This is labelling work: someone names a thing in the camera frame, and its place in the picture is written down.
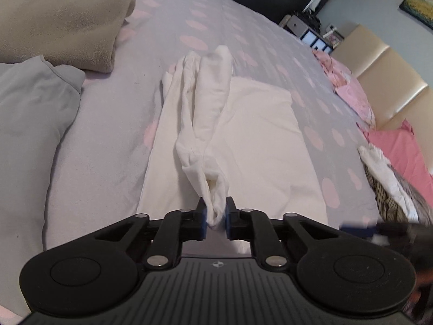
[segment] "folded gray shirt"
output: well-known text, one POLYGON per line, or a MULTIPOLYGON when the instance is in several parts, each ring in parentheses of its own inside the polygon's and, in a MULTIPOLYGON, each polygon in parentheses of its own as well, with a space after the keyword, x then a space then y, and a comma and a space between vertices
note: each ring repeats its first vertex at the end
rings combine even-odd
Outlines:
POLYGON ((24 264, 43 251, 45 199, 57 145, 80 104, 83 71, 42 56, 0 64, 0 305, 25 316, 24 264))

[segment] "ribbed gray plate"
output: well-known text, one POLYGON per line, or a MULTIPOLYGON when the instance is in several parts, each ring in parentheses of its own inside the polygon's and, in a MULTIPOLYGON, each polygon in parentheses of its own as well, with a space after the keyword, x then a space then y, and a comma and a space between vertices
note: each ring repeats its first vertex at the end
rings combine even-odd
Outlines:
POLYGON ((268 272, 253 259, 182 258, 170 271, 152 272, 123 304, 81 319, 30 315, 25 325, 403 325, 403 314, 354 320, 310 304, 290 277, 268 272))

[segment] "picture frame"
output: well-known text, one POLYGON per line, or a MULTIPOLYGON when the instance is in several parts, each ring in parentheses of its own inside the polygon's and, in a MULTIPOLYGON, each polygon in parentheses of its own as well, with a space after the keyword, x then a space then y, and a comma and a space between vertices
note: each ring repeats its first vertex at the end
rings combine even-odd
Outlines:
POLYGON ((342 36, 336 29, 330 30, 326 33, 323 38, 332 45, 332 48, 335 49, 343 40, 344 36, 342 36))
POLYGON ((433 30, 433 0, 403 0, 400 9, 433 30))

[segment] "bed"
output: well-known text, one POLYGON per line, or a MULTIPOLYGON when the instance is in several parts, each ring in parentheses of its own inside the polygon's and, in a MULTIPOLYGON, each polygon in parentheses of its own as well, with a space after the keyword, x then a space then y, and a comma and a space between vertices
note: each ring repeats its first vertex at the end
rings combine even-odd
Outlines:
MULTIPOLYGON (((233 75, 290 92, 328 225, 378 220, 357 151, 367 144, 357 126, 361 120, 333 92, 308 46, 231 0, 136 0, 116 40, 114 70, 86 71, 77 117, 58 146, 45 209, 46 249, 137 213, 163 105, 161 79, 189 50, 205 55, 220 44, 233 56, 233 75)), ((333 56, 358 77, 379 128, 395 128, 405 117, 413 122, 433 172, 428 127, 433 98, 427 84, 362 26, 333 56), (395 74, 405 81, 388 84, 395 74), (391 91, 398 96, 388 98, 391 91)), ((153 219, 162 216, 150 213, 153 219)), ((221 255, 222 249, 213 247, 206 253, 221 255)), ((184 253, 203 249, 186 245, 184 253)))

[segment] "framed landscape painting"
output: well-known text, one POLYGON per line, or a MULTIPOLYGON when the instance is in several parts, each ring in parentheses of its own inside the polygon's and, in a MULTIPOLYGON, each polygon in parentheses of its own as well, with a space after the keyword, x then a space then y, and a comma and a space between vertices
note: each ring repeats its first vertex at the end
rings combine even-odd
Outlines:
POLYGON ((433 30, 433 0, 404 0, 400 9, 433 30))

